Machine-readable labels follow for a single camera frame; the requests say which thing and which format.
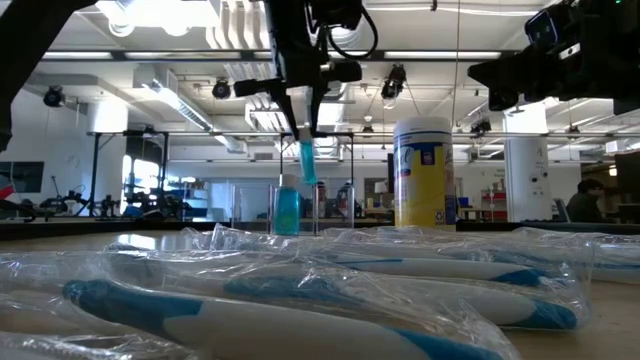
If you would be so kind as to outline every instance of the fluorescent light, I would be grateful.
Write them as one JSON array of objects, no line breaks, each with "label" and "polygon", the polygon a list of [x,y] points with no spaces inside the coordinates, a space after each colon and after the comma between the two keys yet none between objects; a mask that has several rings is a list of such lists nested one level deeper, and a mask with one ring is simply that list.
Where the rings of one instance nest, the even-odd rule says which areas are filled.
[{"label": "fluorescent light", "polygon": [[253,53],[256,59],[271,59],[271,51],[256,51]]},{"label": "fluorescent light", "polygon": [[171,136],[210,136],[211,134],[208,132],[187,132],[187,131],[180,131],[180,132],[172,132]]},{"label": "fluorescent light", "polygon": [[386,51],[385,59],[425,59],[425,60],[450,60],[455,59],[497,59],[498,51]]},{"label": "fluorescent light", "polygon": [[127,51],[125,56],[132,60],[183,60],[183,59],[240,59],[237,51]]},{"label": "fluorescent light", "polygon": [[44,53],[43,59],[82,59],[82,60],[96,60],[96,59],[113,59],[110,52],[89,52],[89,51],[48,51]]},{"label": "fluorescent light", "polygon": [[279,132],[224,132],[227,136],[249,136],[249,137],[259,137],[259,136],[278,136]]},{"label": "fluorescent light", "polygon": [[[362,56],[364,54],[366,54],[366,51],[348,51],[345,50],[347,52],[347,54],[349,55],[353,55],[353,56]],[[337,51],[329,51],[329,56],[335,59],[343,59],[344,56],[340,55]]]},{"label": "fluorescent light", "polygon": [[169,162],[173,163],[205,163],[207,160],[169,160]]}]

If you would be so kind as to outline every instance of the blue bottle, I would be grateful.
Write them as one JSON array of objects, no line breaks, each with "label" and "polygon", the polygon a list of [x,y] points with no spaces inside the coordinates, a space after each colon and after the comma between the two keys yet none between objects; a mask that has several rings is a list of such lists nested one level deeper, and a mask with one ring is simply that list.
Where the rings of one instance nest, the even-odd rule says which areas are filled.
[{"label": "blue bottle", "polygon": [[276,190],[274,231],[276,235],[300,233],[300,195],[296,190],[298,178],[291,174],[280,175],[280,187]]}]

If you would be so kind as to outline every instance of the wooden table surface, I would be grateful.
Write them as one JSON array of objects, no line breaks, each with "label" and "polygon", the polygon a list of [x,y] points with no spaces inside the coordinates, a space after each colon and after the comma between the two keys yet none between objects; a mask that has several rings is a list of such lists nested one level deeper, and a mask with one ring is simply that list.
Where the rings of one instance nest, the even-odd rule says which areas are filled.
[{"label": "wooden table surface", "polygon": [[[157,250],[189,247],[179,232],[95,234],[0,242],[0,252],[102,250],[113,242]],[[575,333],[506,330],[525,360],[640,359],[640,285],[594,283],[592,318]]]}]

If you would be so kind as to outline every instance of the camera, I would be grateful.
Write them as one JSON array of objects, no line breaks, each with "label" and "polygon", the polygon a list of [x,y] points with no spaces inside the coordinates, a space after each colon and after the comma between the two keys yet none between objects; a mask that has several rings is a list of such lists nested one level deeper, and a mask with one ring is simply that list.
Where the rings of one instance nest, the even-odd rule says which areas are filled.
[{"label": "camera", "polygon": [[211,91],[213,97],[218,100],[226,100],[231,96],[231,87],[229,86],[229,80],[226,78],[216,79],[216,84]]},{"label": "camera", "polygon": [[382,86],[380,96],[385,100],[393,100],[397,98],[404,89],[403,84],[407,81],[407,72],[402,64],[394,64],[387,80]]},{"label": "camera", "polygon": [[48,107],[59,108],[64,106],[66,102],[66,96],[62,92],[62,86],[49,86],[49,90],[44,94],[44,98],[42,99],[42,101]]},{"label": "camera", "polygon": [[471,133],[473,134],[485,134],[491,131],[491,121],[488,118],[483,118],[471,125]]}]

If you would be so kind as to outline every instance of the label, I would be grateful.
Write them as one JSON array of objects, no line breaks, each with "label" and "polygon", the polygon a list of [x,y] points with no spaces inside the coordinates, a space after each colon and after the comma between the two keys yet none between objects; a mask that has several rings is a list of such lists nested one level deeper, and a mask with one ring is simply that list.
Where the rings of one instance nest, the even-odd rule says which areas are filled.
[{"label": "label", "polygon": [[457,200],[450,137],[429,132],[398,136],[394,157],[396,226],[452,228]]}]

